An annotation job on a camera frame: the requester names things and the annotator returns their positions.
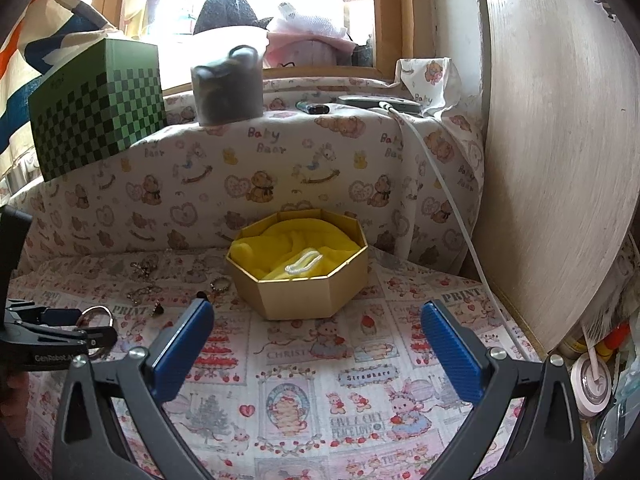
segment human hand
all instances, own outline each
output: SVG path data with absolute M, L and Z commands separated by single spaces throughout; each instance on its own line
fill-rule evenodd
M 12 438 L 24 436 L 29 402 L 29 374 L 11 375 L 6 380 L 11 389 L 9 398 L 0 404 L 0 420 Z

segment checkered pattern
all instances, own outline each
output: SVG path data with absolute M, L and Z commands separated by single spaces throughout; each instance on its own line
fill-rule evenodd
M 115 155 L 166 126 L 158 70 L 102 72 L 31 119 L 46 180 Z

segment teddy bear print fabric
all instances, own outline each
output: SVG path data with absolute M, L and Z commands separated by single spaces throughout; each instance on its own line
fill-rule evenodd
M 209 282 L 225 274 L 224 256 L 220 249 L 190 249 L 56 257 L 12 280 L 9 293 L 49 307 L 107 306 L 118 331 L 107 359 L 119 359 L 134 346 L 148 346 L 206 290 L 214 328 L 180 393 L 163 407 L 216 479 L 424 475 L 471 410 L 420 329 L 420 308 L 428 300 L 443 301 L 485 345 L 516 356 L 482 286 L 471 280 L 371 248 L 367 286 L 335 316 L 268 322 L 233 286 L 210 291 Z M 152 315 L 156 301 L 164 307 L 159 316 Z M 28 431 L 20 445 L 44 479 L 50 478 L 65 373 L 31 375 Z M 126 405 L 116 400 L 115 407 L 138 463 L 158 475 Z M 480 473 L 497 463 L 519 410 L 512 403 Z
M 404 121 L 380 108 L 337 104 L 359 93 L 413 98 L 430 115 L 410 120 L 471 230 L 484 175 L 482 142 L 457 111 L 460 79 L 449 59 L 400 60 L 393 84 L 360 78 L 264 82 L 264 115 L 222 126 L 193 122 L 193 94 L 166 99 L 170 126 L 128 150 L 10 203 L 34 215 L 24 265 L 56 256 L 226 247 L 277 211 L 306 208 L 357 218 L 370 244 L 456 272 L 462 233 L 424 150 Z M 312 116 L 296 102 L 326 102 Z

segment white power cable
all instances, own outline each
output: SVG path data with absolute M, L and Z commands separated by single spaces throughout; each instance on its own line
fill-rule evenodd
M 440 170 L 436 162 L 433 160 L 433 157 L 431 156 L 430 150 L 427 148 L 427 145 L 425 144 L 424 139 L 422 138 L 418 130 L 415 129 L 415 126 L 412 124 L 411 119 L 407 117 L 407 115 L 398 112 L 397 110 L 395 110 L 395 108 L 392 107 L 392 105 L 384 101 L 380 101 L 380 107 L 383 110 L 386 110 L 388 113 L 395 116 L 396 118 L 398 118 L 399 120 L 403 121 L 405 124 L 407 124 L 410 130 L 414 133 L 415 137 L 418 139 L 418 142 L 420 142 L 420 145 L 424 150 L 424 154 L 427 156 L 427 160 L 431 164 L 431 167 L 433 168 L 433 171 L 435 172 L 436 176 L 438 177 L 438 181 L 442 186 L 442 190 L 444 191 L 444 194 L 446 195 L 447 200 L 449 200 L 449 203 L 451 204 L 451 208 L 453 209 L 453 214 L 455 215 L 456 220 L 458 221 L 458 225 L 460 226 L 460 229 L 462 229 L 462 235 L 465 238 L 466 246 L 469 248 L 469 252 L 471 253 L 471 257 L 473 258 L 474 264 L 476 265 L 476 269 L 478 270 L 478 275 L 480 276 L 480 281 L 482 282 L 482 286 L 484 286 L 484 291 L 487 294 L 489 301 L 491 301 L 491 304 L 493 305 L 494 310 L 500 316 L 504 329 L 509 334 L 509 337 L 513 341 L 514 345 L 516 345 L 516 348 L 518 349 L 518 352 L 520 352 L 520 355 L 522 355 L 525 361 L 531 361 L 529 355 L 524 351 L 524 348 L 522 347 L 520 341 L 518 341 L 518 338 L 513 333 L 513 330 L 509 327 L 507 320 L 504 317 L 504 314 L 502 313 L 502 310 L 498 306 L 498 302 L 495 301 L 494 294 L 491 292 L 491 289 L 489 288 L 489 283 L 487 282 L 486 277 L 484 276 L 484 271 L 482 270 L 482 266 L 480 265 L 480 260 L 478 259 L 476 248 L 471 242 L 471 236 L 469 235 L 469 232 L 466 230 L 465 223 L 462 219 L 462 215 L 460 214 L 458 206 L 456 205 L 456 201 L 453 200 L 453 195 L 449 190 L 449 186 L 447 186 L 447 183 L 444 181 L 444 177 L 440 173 Z

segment yellow cloth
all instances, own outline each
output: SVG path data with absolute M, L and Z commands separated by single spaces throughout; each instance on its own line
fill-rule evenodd
M 356 242 L 329 222 L 318 218 L 295 218 L 278 222 L 259 236 L 234 241 L 230 256 L 258 280 L 290 280 L 326 276 L 359 249 Z M 299 260 L 294 267 L 310 263 L 315 253 L 309 253 L 313 250 L 322 258 L 310 269 L 297 274 L 285 270 Z

